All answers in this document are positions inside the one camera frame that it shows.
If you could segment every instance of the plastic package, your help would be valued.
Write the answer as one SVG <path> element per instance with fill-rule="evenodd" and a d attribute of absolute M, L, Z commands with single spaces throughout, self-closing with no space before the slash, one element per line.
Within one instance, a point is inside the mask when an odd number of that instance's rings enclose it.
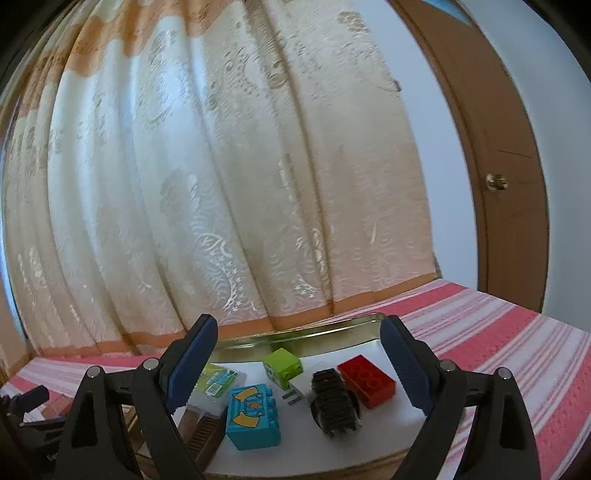
<path fill-rule="evenodd" d="M 244 385 L 246 374 L 215 364 L 207 364 L 189 397 L 187 408 L 218 419 L 230 402 L 230 390 Z"/>

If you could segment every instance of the red duplo brick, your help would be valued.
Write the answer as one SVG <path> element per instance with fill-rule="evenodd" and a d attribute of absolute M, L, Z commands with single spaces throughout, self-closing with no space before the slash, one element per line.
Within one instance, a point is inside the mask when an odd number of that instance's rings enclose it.
<path fill-rule="evenodd" d="M 396 382 L 363 355 L 354 356 L 337 368 L 345 384 L 367 408 L 377 407 L 396 393 Z"/>

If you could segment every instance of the pink striped tablecloth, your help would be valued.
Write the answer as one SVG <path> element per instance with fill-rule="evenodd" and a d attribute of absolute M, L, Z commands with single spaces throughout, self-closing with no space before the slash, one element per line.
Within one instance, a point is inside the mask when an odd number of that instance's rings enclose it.
<path fill-rule="evenodd" d="M 542 478 L 557 479 L 591 432 L 591 335 L 558 320 L 446 280 L 340 315 L 397 314 L 415 338 L 461 368 L 515 375 L 534 428 Z M 10 396 L 43 384 L 50 402 L 74 397 L 90 365 L 106 372 L 137 367 L 144 356 L 35 358 L 1 389 Z M 29 420 L 41 419 L 31 412 Z M 453 478 L 470 431 L 473 409 L 456 433 L 440 479 Z"/>

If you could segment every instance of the green duplo brick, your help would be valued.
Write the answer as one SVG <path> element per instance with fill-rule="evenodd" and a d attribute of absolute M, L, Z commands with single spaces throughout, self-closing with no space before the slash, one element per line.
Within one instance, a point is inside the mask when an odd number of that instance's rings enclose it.
<path fill-rule="evenodd" d="M 290 386 L 290 379 L 303 372 L 300 359 L 284 348 L 279 348 L 262 360 L 265 372 L 270 380 L 274 381 L 283 390 Z"/>

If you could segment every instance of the lace curtain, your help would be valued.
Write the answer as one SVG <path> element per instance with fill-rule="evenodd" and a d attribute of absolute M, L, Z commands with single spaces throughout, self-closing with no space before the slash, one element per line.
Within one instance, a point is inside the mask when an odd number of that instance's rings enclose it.
<path fill-rule="evenodd" d="M 287 329 L 435 277 L 417 150 L 346 0 L 86 0 L 3 95 L 38 352 L 151 352 L 202 312 Z"/>

